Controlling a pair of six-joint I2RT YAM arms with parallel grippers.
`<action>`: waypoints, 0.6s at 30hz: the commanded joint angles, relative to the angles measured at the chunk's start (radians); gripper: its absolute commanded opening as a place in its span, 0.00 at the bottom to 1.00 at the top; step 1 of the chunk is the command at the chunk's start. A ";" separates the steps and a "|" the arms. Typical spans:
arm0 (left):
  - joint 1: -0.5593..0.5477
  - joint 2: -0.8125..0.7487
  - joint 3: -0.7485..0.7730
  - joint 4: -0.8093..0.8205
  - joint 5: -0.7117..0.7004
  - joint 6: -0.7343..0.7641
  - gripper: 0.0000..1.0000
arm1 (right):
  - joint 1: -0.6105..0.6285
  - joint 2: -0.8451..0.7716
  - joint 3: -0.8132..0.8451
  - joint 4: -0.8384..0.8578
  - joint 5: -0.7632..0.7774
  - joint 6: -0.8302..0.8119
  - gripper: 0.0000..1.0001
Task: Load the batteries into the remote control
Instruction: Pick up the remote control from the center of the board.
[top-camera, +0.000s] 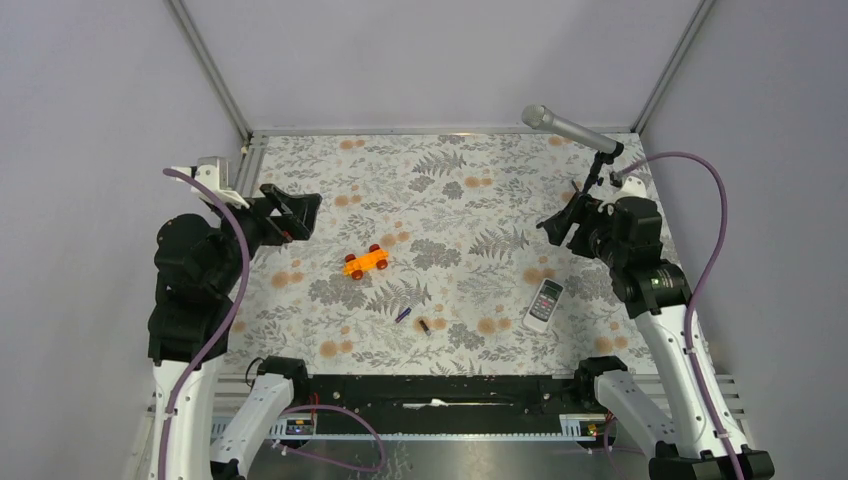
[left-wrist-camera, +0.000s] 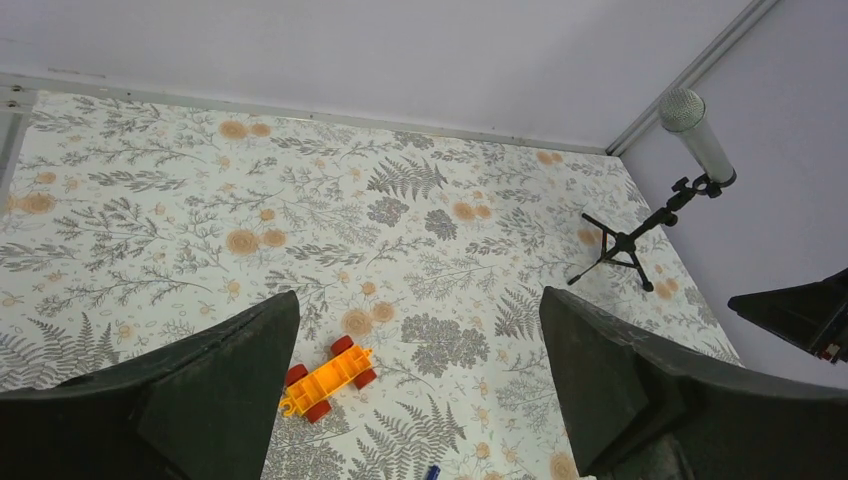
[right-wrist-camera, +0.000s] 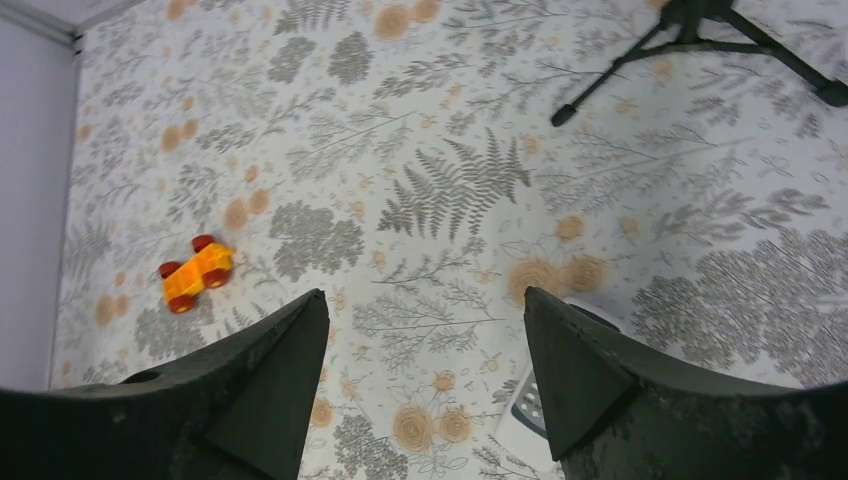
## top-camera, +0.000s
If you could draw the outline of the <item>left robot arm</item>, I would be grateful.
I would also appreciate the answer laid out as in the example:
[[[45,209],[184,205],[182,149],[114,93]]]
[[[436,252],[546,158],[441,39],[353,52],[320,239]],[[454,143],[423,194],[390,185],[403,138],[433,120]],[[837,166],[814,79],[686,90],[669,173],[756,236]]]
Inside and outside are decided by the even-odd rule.
[[[148,320],[155,381],[152,479],[243,479],[283,410],[309,401],[304,361],[271,356],[223,434],[212,434],[215,388],[250,263],[262,246],[309,239],[322,203],[317,193],[289,195],[272,184],[260,192],[242,206],[213,200],[217,226],[181,214],[157,234],[155,306]]]

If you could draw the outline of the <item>white remote control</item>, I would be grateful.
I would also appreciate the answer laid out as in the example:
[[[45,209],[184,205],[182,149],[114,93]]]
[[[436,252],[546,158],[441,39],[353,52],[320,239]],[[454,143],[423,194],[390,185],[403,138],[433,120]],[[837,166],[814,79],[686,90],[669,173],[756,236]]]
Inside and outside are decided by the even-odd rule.
[[[544,278],[537,288],[532,301],[522,319],[524,327],[538,333],[544,333],[552,324],[564,288],[553,279]]]

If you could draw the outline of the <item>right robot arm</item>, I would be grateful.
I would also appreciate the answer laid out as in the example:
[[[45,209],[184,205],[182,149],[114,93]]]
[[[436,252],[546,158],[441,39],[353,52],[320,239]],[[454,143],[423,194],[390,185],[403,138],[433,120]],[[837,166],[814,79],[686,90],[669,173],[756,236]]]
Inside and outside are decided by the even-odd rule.
[[[727,407],[679,266],[662,257],[662,216],[637,196],[604,203],[574,195],[538,223],[553,245],[598,259],[654,360],[668,408],[662,410],[614,356],[581,361],[573,396],[583,410],[603,407],[632,436],[652,479],[770,479],[768,452],[752,448]]]

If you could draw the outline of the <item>purple battery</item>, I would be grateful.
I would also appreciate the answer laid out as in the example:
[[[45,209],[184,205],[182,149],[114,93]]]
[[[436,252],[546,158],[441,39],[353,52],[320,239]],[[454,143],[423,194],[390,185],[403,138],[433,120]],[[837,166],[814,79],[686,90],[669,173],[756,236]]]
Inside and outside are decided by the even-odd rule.
[[[403,321],[403,320],[404,320],[407,316],[409,316],[409,315],[410,315],[410,313],[411,313],[411,308],[410,308],[410,307],[405,308],[405,309],[404,309],[404,310],[403,310],[403,311],[402,311],[402,312],[401,312],[401,313],[400,313],[400,314],[399,314],[399,315],[395,318],[394,322],[395,322],[395,323],[400,323],[400,322],[401,322],[401,321]]]

